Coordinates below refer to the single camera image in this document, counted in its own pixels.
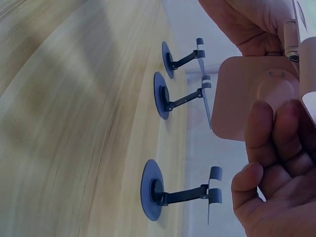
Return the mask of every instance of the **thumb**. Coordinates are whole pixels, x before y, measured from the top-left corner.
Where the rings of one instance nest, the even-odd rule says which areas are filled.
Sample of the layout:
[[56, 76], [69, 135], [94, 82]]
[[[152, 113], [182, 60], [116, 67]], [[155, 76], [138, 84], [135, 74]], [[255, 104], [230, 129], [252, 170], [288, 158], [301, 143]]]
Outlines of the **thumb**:
[[263, 204], [258, 197], [257, 186], [263, 177], [263, 167], [259, 163], [247, 165], [232, 181], [234, 212], [245, 225], [251, 213]]

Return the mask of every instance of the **finger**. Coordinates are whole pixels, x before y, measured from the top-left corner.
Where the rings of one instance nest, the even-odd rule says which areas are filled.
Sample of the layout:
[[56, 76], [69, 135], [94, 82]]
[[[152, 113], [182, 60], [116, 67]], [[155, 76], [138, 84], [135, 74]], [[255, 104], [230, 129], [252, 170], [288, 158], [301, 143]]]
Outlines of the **finger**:
[[273, 130], [278, 157], [292, 177], [304, 175], [314, 167], [314, 162], [302, 149], [298, 136], [299, 119], [296, 103], [287, 102], [278, 110]]
[[302, 142], [302, 146], [310, 154], [310, 157], [314, 162], [316, 162], [316, 129], [315, 126], [306, 112], [302, 103], [298, 100], [295, 100], [299, 110], [299, 126], [298, 126], [298, 135]]
[[259, 162], [264, 175], [259, 185], [266, 199], [291, 180], [277, 160], [277, 154], [271, 140], [273, 129], [273, 110], [266, 102], [254, 104], [245, 132], [246, 149], [249, 162]]
[[233, 207], [236, 217], [245, 225], [248, 217], [263, 204], [257, 186], [263, 176], [259, 163], [247, 165], [232, 181]]
[[283, 24], [295, 19], [292, 1], [288, 0], [226, 0], [236, 11], [246, 16], [262, 30], [278, 35], [284, 45]]
[[226, 0], [198, 0], [205, 12], [236, 45], [263, 31], [246, 16], [236, 11]]

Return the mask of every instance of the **wall-mounted hook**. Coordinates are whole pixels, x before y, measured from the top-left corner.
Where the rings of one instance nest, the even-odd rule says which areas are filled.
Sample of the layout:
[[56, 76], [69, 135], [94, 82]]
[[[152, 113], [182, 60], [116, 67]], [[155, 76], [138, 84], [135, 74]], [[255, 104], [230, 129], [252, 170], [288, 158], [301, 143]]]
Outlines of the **wall-mounted hook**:
[[[198, 38], [197, 39], [197, 50], [200, 50], [199, 45], [203, 45], [203, 44], [204, 44], [203, 39]], [[209, 109], [207, 96], [205, 94], [205, 89], [203, 89], [203, 84], [209, 83], [208, 81], [211, 80], [211, 76], [205, 74], [203, 58], [198, 59], [198, 64], [199, 64], [199, 67], [200, 67], [202, 75], [203, 75], [202, 76], [202, 95], [203, 95], [203, 101], [204, 101], [205, 111], [206, 111], [206, 115], [207, 115], [207, 121], [208, 121], [209, 128], [212, 129], [212, 127], [211, 127], [211, 112]]]
[[174, 102], [170, 101], [169, 90], [166, 85], [166, 82], [161, 73], [156, 72], [154, 76], [154, 96], [155, 103], [158, 110], [159, 115], [163, 119], [168, 119], [169, 113], [176, 107], [188, 103], [191, 100], [196, 98], [204, 98], [206, 88], [211, 88], [211, 83], [205, 82], [206, 80], [210, 80], [210, 76], [202, 77], [202, 85], [201, 88], [197, 89], [196, 92], [193, 92], [181, 99], [178, 99]]
[[167, 193], [164, 191], [160, 168], [158, 164], [151, 159], [145, 165], [141, 183], [141, 202], [143, 210], [150, 220], [156, 221], [161, 214], [163, 206], [195, 199], [207, 199], [209, 216], [209, 205], [212, 203], [222, 203], [222, 191], [217, 188], [211, 189], [209, 181], [211, 179], [221, 181], [222, 173], [222, 168], [214, 166], [211, 168], [207, 184], [202, 184], [195, 189]]
[[[202, 38], [197, 38], [197, 45], [204, 44]], [[172, 79], [174, 78], [174, 70], [182, 67], [183, 65], [187, 64], [188, 62], [192, 61], [193, 59], [205, 58], [204, 50], [193, 50], [191, 54], [188, 56], [180, 59], [179, 61], [173, 61], [172, 54], [169, 50], [169, 47], [166, 42], [162, 43], [162, 58], [163, 63], [166, 68], [166, 71], [169, 77]]]

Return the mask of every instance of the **suction cup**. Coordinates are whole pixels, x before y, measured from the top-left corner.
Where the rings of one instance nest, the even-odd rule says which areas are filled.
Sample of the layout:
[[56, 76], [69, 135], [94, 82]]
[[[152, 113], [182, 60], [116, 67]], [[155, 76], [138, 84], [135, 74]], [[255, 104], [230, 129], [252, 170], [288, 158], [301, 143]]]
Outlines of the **suction cup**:
[[143, 210], [146, 216], [151, 221], [158, 220], [162, 210], [162, 206], [159, 206], [156, 202], [154, 202], [151, 197], [152, 182], [157, 182], [157, 180], [159, 181], [159, 183], [161, 183], [161, 187], [163, 189], [163, 178], [161, 170], [158, 164], [153, 159], [150, 159], [149, 161], [147, 161], [144, 168], [140, 190], [140, 198]]

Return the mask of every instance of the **round wall mount base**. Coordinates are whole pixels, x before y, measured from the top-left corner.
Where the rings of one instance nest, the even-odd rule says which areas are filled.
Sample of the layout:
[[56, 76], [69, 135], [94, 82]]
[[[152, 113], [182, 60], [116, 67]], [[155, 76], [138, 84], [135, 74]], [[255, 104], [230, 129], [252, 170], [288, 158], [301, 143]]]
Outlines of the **round wall mount base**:
[[174, 70], [171, 67], [171, 62], [173, 61], [172, 54], [169, 50], [167, 43], [164, 41], [162, 42], [162, 59], [164, 63], [164, 67], [171, 79], [174, 78]]
[[162, 206], [159, 206], [156, 202], [154, 202], [151, 197], [152, 182], [156, 180], [159, 180], [162, 183], [163, 187], [163, 178], [161, 170], [156, 161], [150, 159], [147, 161], [144, 168], [140, 189], [140, 198], [143, 210], [146, 216], [151, 221], [156, 221], [159, 219], [162, 209]]
[[158, 113], [160, 117], [162, 117], [164, 120], [167, 120], [169, 118], [169, 111], [165, 110], [162, 98], [161, 98], [161, 89], [163, 86], [167, 86], [166, 82], [161, 75], [160, 72], [156, 72], [154, 76], [154, 97], [155, 97], [155, 103], [158, 110]]

